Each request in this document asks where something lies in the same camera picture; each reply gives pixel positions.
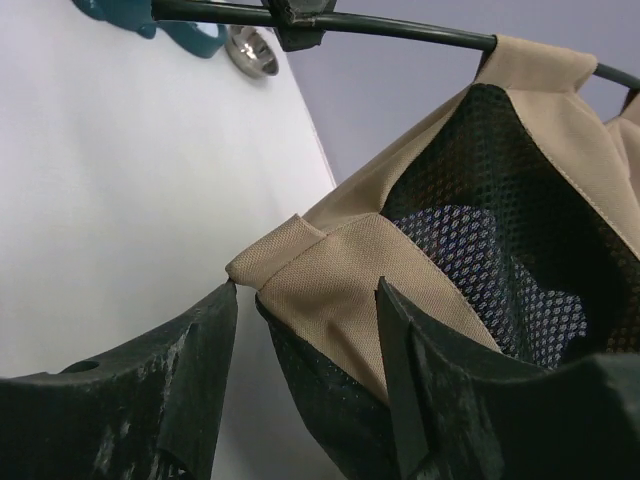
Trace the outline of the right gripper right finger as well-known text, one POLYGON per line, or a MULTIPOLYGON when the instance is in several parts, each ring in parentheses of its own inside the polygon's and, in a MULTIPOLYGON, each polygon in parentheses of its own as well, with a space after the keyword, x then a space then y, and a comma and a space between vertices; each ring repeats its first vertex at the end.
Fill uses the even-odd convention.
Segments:
POLYGON ((639 358, 596 354, 549 371, 376 291, 379 339, 405 479, 635 479, 639 358))

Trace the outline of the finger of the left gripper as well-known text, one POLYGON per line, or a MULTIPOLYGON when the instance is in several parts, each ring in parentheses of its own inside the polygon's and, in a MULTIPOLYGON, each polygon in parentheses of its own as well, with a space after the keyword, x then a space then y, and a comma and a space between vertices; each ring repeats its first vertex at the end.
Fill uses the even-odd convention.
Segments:
POLYGON ((275 33, 284 51, 302 51, 321 44, 325 31, 315 27, 322 14, 333 13, 335 0, 263 0, 276 19, 275 33))

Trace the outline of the beige fabric pet tent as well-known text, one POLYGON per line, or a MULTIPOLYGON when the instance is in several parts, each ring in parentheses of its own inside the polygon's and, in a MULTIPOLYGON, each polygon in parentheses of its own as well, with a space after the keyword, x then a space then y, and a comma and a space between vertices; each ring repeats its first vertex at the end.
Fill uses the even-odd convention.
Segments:
POLYGON ((602 121, 587 53, 498 36, 473 82, 227 266, 349 479, 405 479, 376 291, 554 371, 639 358, 639 98, 602 121))

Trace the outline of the black tent pole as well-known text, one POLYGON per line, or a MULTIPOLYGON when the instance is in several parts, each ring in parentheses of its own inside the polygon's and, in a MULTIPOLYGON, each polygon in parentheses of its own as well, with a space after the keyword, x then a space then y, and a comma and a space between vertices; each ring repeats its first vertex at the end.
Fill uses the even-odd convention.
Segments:
MULTIPOLYGON (((262 4, 250 6, 222 1, 153 1, 151 16, 157 21, 226 23, 274 28, 276 19, 262 4)), ((482 52, 496 48, 495 35, 354 13, 322 14, 315 27, 325 32, 376 35, 448 45, 482 52)))

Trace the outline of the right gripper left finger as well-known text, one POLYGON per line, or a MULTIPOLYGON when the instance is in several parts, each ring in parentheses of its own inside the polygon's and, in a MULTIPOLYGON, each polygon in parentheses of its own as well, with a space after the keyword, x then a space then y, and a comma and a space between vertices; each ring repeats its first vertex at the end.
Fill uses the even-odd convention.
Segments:
POLYGON ((225 282, 185 313, 57 374, 1 383, 5 479, 207 479, 238 305, 225 282))

